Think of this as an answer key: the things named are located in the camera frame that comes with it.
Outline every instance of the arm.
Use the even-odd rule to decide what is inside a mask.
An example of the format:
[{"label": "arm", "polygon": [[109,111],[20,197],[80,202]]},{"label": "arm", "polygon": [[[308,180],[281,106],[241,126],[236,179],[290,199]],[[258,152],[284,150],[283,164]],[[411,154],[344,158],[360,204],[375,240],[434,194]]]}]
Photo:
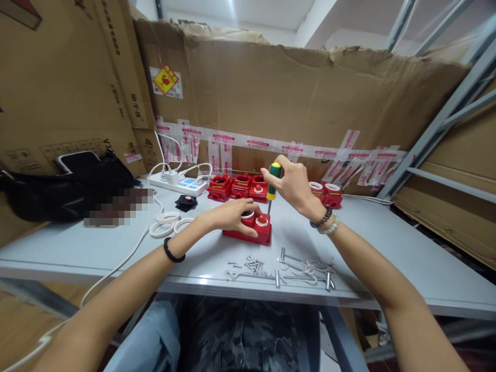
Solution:
[{"label": "arm", "polygon": [[[276,178],[263,168],[265,180],[303,216],[320,221],[326,209],[311,193],[306,168],[284,156],[276,161],[284,177]],[[321,228],[326,230],[333,222],[332,217]],[[401,370],[468,371],[422,295],[392,263],[342,222],[329,238],[384,311]]]},{"label": "arm", "polygon": [[[241,214],[247,210],[260,212],[253,199],[240,199],[200,214],[169,240],[170,252],[182,257],[203,235],[215,229],[256,235],[255,230],[241,223]],[[150,298],[174,265],[163,245],[136,262],[67,322],[35,371],[96,371],[113,335]]]}]

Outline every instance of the black bracelet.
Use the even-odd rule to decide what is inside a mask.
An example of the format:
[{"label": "black bracelet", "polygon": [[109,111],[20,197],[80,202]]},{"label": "black bracelet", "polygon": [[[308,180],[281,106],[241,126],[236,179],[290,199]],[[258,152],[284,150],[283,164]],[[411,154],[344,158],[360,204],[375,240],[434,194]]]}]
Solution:
[{"label": "black bracelet", "polygon": [[326,223],[329,218],[331,218],[331,215],[332,215],[332,208],[329,207],[329,206],[325,206],[325,208],[327,209],[327,212],[325,213],[326,215],[322,218],[322,220],[320,220],[319,222],[317,223],[314,223],[312,221],[310,221],[310,226],[313,227],[313,228],[319,228],[320,226],[322,226],[324,223]]},{"label": "black bracelet", "polygon": [[174,255],[169,251],[169,247],[168,247],[168,243],[169,243],[169,239],[170,238],[165,238],[164,240],[164,251],[165,253],[167,254],[167,257],[172,261],[172,262],[175,262],[175,263],[180,263],[180,262],[183,262],[184,259],[186,258],[186,255],[182,256],[181,258],[177,258],[177,257],[174,257]]}]

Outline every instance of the red plastic enclosure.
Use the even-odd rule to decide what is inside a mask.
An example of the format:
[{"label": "red plastic enclosure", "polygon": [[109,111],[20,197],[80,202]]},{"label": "red plastic enclosure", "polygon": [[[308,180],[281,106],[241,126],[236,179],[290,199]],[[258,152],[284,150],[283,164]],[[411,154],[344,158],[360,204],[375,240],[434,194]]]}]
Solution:
[{"label": "red plastic enclosure", "polygon": [[268,190],[269,184],[264,181],[263,176],[253,176],[252,185],[250,186],[250,191],[248,191],[248,197],[253,198],[253,201],[255,202],[266,203]]},{"label": "red plastic enclosure", "polygon": [[231,198],[232,199],[246,199],[248,198],[248,191],[250,190],[250,185],[252,183],[252,177],[245,173],[244,175],[237,175],[234,178],[231,187]]},{"label": "red plastic enclosure", "polygon": [[225,202],[231,195],[231,187],[233,186],[233,177],[229,177],[227,173],[222,176],[215,176],[207,189],[208,198],[217,202]]},{"label": "red plastic enclosure", "polygon": [[266,214],[258,213],[256,211],[249,211],[250,213],[247,216],[241,217],[241,222],[253,229],[255,229],[258,233],[257,238],[250,237],[245,235],[239,231],[226,231],[222,230],[222,235],[244,240],[250,243],[261,244],[270,246],[270,240],[272,235],[272,225],[270,224],[270,216]]},{"label": "red plastic enclosure", "polygon": [[343,201],[343,192],[341,189],[331,183],[325,183],[323,186],[327,191],[323,204],[332,209],[341,209],[341,202]]},{"label": "red plastic enclosure", "polygon": [[331,183],[309,182],[312,194],[317,197],[320,202],[329,206],[332,209],[341,209],[343,201],[343,192],[341,189]]}]

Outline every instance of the yellow label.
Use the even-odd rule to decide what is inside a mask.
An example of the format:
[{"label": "yellow label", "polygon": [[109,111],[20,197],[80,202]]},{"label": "yellow label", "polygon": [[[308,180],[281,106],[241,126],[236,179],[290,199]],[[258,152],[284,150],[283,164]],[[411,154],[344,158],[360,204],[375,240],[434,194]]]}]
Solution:
[{"label": "yellow label", "polygon": [[176,74],[174,74],[174,71],[167,65],[160,70],[159,74],[153,79],[153,83],[163,95],[166,95],[167,92],[176,85],[177,81]]}]

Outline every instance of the wooden floor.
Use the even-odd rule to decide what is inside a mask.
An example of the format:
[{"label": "wooden floor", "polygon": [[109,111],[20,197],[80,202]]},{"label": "wooden floor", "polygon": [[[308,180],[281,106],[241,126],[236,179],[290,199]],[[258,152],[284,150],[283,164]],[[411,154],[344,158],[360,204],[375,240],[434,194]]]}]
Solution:
[{"label": "wooden floor", "polygon": [[[43,283],[52,291],[79,306],[81,298],[89,289],[85,286]],[[16,363],[38,347],[38,339],[47,331],[62,323],[39,307],[18,300],[8,293],[0,292],[0,371]],[[32,371],[39,355],[30,360],[19,372]]]}]

